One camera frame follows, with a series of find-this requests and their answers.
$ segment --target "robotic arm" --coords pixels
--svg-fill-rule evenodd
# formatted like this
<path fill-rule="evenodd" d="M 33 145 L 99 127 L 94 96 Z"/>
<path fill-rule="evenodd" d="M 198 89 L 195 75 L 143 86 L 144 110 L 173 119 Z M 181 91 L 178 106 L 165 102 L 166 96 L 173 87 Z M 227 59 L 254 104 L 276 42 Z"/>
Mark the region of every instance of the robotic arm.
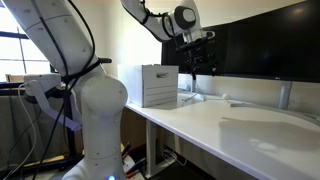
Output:
<path fill-rule="evenodd" d="M 66 1 L 3 1 L 60 75 L 78 76 L 69 80 L 75 84 L 76 106 L 81 112 L 85 157 L 63 179 L 126 179 L 120 152 L 120 119 L 127 91 L 99 66 L 94 43 L 87 40 Z M 151 13 L 144 0 L 121 2 L 161 42 L 183 34 L 187 43 L 184 48 L 189 49 L 207 39 L 193 0 L 184 0 L 174 11 L 159 15 Z M 38 93 L 37 89 L 30 90 L 31 94 Z"/>

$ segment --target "black monitor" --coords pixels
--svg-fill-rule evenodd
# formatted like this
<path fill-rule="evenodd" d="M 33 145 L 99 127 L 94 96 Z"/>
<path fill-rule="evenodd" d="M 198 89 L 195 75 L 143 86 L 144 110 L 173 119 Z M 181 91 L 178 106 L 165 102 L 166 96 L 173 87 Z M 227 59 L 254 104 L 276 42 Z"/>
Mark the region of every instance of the black monitor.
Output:
<path fill-rule="evenodd" d="M 225 76 L 320 82 L 320 1 L 230 24 Z"/>
<path fill-rule="evenodd" d="M 205 27 L 205 31 L 213 31 L 215 36 L 212 41 L 201 48 L 197 48 L 194 65 L 196 66 L 195 74 L 197 75 L 222 75 L 226 56 L 227 36 L 229 24 Z M 162 44 L 161 65 L 179 66 L 179 73 L 190 74 L 190 57 L 188 52 L 178 53 L 177 45 L 184 44 L 182 35 Z"/>

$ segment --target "white table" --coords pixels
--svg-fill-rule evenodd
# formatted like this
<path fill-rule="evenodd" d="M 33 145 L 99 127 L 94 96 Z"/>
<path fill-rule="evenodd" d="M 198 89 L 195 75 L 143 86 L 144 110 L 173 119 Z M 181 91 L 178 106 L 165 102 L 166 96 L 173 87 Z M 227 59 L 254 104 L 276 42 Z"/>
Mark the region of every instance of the white table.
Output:
<path fill-rule="evenodd" d="M 320 179 L 320 127 L 310 122 L 222 100 L 126 106 L 149 120 L 147 177 L 165 167 L 155 164 L 157 124 L 258 179 Z"/>

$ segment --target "window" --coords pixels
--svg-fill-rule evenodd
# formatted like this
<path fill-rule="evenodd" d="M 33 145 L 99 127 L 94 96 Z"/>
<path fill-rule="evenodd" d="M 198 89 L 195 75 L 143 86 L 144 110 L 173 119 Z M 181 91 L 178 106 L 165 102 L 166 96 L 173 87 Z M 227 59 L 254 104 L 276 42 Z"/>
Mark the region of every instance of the window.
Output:
<path fill-rule="evenodd" d="M 6 81 L 5 74 L 49 72 L 50 64 L 46 57 L 0 3 L 0 82 Z"/>

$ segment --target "white box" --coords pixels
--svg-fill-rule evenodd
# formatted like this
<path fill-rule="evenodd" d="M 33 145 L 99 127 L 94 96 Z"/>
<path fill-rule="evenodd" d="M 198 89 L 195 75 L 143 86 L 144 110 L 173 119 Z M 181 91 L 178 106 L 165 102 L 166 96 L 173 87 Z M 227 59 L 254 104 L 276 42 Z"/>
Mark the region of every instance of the white box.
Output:
<path fill-rule="evenodd" d="M 177 101 L 178 66 L 118 65 L 129 100 L 140 107 Z"/>

